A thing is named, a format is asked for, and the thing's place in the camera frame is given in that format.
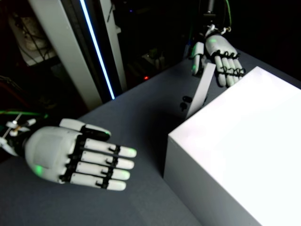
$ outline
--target box side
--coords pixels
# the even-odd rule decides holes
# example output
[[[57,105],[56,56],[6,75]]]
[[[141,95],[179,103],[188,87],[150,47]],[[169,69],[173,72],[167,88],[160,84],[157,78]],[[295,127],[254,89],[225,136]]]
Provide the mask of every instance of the box side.
[[[171,137],[164,180],[203,226],[261,226]]]

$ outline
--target black object on table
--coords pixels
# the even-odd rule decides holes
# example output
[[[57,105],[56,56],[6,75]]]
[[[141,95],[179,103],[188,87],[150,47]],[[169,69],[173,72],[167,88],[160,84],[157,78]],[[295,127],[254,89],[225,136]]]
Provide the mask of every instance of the black object on table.
[[[248,54],[242,53],[240,62],[247,72],[260,66],[301,87],[296,79]],[[48,182],[34,175],[23,159],[13,157],[0,164],[0,225],[199,226],[162,178],[167,135],[187,112],[179,103],[183,96],[194,95],[199,82],[190,70],[191,62],[185,60],[80,118],[109,129],[109,142],[137,149],[125,191]],[[225,89],[214,78],[205,104]]]

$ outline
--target blue light strip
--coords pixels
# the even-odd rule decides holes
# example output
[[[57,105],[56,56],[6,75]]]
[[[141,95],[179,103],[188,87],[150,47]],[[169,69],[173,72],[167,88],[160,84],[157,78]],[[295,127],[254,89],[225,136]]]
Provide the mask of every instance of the blue light strip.
[[[110,84],[110,80],[109,80],[107,71],[105,70],[105,67],[104,67],[103,58],[102,58],[102,55],[100,54],[100,49],[99,49],[98,43],[96,41],[96,37],[95,37],[94,30],[93,30],[93,27],[92,27],[92,24],[91,24],[91,21],[90,21],[89,13],[87,11],[85,0],[80,0],[80,4],[81,4],[81,7],[82,7],[82,9],[84,11],[86,22],[88,24],[88,28],[89,28],[89,31],[90,31],[90,34],[91,34],[91,37],[92,37],[92,40],[93,40],[93,43],[94,43],[94,47],[95,47],[95,50],[97,52],[98,60],[99,60],[100,65],[102,67],[103,74],[104,74],[105,80],[107,82],[107,85],[108,85],[111,97],[114,100],[115,96],[114,96],[114,93],[113,93],[113,90],[112,90],[112,87],[111,87],[111,84]]]

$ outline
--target box top surface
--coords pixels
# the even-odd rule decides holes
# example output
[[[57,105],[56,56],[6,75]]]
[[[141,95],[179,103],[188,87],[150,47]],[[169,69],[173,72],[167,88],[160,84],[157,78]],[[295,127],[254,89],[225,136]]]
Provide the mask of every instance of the box top surface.
[[[169,135],[261,225],[301,225],[300,89],[256,67]]]

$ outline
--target white rectangular object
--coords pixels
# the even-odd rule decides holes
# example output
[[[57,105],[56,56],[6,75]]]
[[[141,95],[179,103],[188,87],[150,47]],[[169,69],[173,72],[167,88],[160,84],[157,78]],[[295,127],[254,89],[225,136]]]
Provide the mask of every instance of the white rectangular object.
[[[164,179],[203,226],[301,226],[301,90],[256,67],[169,134]]]
[[[191,117],[195,112],[197,112],[203,106],[206,96],[209,90],[209,86],[215,71],[215,65],[212,63],[207,63],[204,72],[202,74],[201,80],[199,82],[197,91],[192,99],[189,110],[187,112],[186,118]]]

